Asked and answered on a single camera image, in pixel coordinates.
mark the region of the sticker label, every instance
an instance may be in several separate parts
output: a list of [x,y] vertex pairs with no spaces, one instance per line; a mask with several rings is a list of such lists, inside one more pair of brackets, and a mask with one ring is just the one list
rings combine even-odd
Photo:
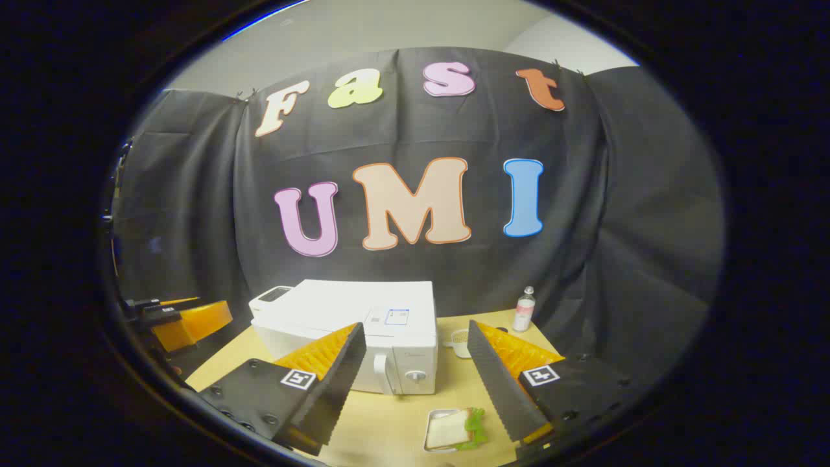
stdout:
[[384,324],[406,326],[409,320],[409,308],[389,308]]
[[309,373],[308,371],[291,370],[280,382],[286,386],[307,391],[316,377],[316,374]]
[[531,386],[542,386],[543,384],[559,379],[559,375],[556,374],[556,371],[550,365],[522,371],[522,374],[525,375],[525,378],[527,378]]

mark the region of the small tray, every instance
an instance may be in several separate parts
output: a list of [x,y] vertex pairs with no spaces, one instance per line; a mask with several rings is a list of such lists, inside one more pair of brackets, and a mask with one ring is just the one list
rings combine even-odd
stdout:
[[429,424],[432,423],[433,420],[436,418],[445,417],[447,415],[452,415],[456,412],[461,411],[461,409],[435,409],[429,412],[427,415],[427,431],[423,434],[423,450],[426,452],[456,452],[458,449],[456,448],[446,448],[444,450],[428,450],[427,449],[427,437],[429,436]]

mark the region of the table surface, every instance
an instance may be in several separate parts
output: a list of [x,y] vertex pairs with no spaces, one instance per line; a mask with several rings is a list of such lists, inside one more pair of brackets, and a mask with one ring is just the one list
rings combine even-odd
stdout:
[[[334,467],[438,467],[443,463],[456,467],[489,467],[514,461],[515,447],[518,443],[510,441],[478,375],[475,363],[471,358],[457,357],[451,348],[441,345],[449,341],[450,333],[458,329],[467,329],[469,321],[474,319],[493,327],[505,327],[510,334],[549,351],[556,351],[532,323],[525,332],[513,331],[513,315],[514,310],[504,310],[438,318],[438,370],[434,395],[387,396],[351,391],[332,432],[331,440],[328,445],[323,446],[320,455],[311,456],[298,450],[296,452]],[[187,383],[196,391],[201,391],[249,358],[274,361],[253,327],[247,328],[209,358],[187,379]],[[429,412],[435,409],[466,407],[484,409],[482,422],[489,439],[487,443],[468,451],[424,451],[423,442]]]

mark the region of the bread slice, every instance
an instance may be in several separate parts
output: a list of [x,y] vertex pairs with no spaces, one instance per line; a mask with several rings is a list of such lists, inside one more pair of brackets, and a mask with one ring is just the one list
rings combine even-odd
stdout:
[[460,443],[472,441],[473,433],[464,427],[466,420],[472,415],[472,409],[459,410],[452,415],[429,421],[427,429],[427,450],[451,448]]

